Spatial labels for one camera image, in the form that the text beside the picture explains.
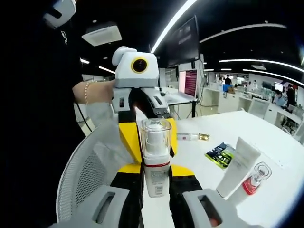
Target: robot camera lens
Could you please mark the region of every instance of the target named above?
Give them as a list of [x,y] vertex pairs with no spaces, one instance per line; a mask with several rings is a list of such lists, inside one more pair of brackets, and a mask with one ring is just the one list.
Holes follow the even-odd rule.
[[147,62],[143,59],[138,59],[133,63],[133,69],[136,72],[142,72],[147,68]]

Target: yellow camera ring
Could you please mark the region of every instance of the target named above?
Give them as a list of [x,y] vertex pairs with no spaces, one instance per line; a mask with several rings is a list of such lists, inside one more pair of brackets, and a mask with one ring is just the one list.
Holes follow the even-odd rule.
[[[144,70],[142,70],[142,71],[137,71],[137,70],[134,69],[134,63],[136,63],[137,61],[140,61],[140,60],[142,60],[142,61],[146,64],[146,66],[145,66],[145,69],[144,69]],[[142,74],[143,72],[145,72],[145,71],[148,69],[148,66],[149,66],[149,64],[148,64],[147,59],[146,59],[146,58],[143,58],[143,57],[137,57],[137,58],[135,58],[135,59],[132,61],[132,63],[131,63],[131,69],[132,69],[132,71],[133,71],[134,73],[136,73],[136,74]]]

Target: red label band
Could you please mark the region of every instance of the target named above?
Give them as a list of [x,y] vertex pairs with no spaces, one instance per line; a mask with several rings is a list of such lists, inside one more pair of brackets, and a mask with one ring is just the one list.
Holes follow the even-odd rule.
[[156,168],[156,167],[166,166],[166,165],[169,165],[169,164],[170,164],[170,161],[168,161],[167,163],[164,163],[164,164],[157,164],[157,165],[146,165],[145,164],[145,167]]

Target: black ceiling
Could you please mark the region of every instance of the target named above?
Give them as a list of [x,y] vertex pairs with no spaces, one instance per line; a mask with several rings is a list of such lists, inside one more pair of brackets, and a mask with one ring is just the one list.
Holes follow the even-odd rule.
[[[103,66],[115,71],[111,64],[114,51],[124,45],[139,51],[148,51],[155,43],[172,16],[186,0],[78,0],[73,26],[79,37],[80,56],[90,61],[84,66],[84,73],[108,76],[111,73],[98,69]],[[230,32],[200,44],[204,54],[205,68],[216,71],[232,68],[232,72],[243,73],[242,69],[253,69],[251,62],[219,63],[223,59],[266,59],[301,67],[303,58],[303,31],[300,16],[301,7],[291,1],[278,3],[274,0],[197,0],[178,20],[171,32],[185,23],[194,14],[198,19],[199,39],[220,33],[222,30],[240,26],[276,23],[285,28],[248,28]],[[86,29],[97,23],[113,21],[117,24],[122,40],[93,47],[80,37]],[[159,46],[156,55],[164,50]],[[299,81],[303,73],[289,67],[263,64],[268,72],[288,76]]]

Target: bracelet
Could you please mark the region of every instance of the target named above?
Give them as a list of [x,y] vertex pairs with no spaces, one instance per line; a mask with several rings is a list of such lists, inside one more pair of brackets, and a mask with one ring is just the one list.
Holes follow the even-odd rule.
[[89,85],[91,85],[94,82],[97,82],[97,81],[96,80],[90,80],[90,81],[87,81],[87,83],[85,85],[85,103],[86,104],[88,104],[88,101],[87,101],[87,89],[88,89]]

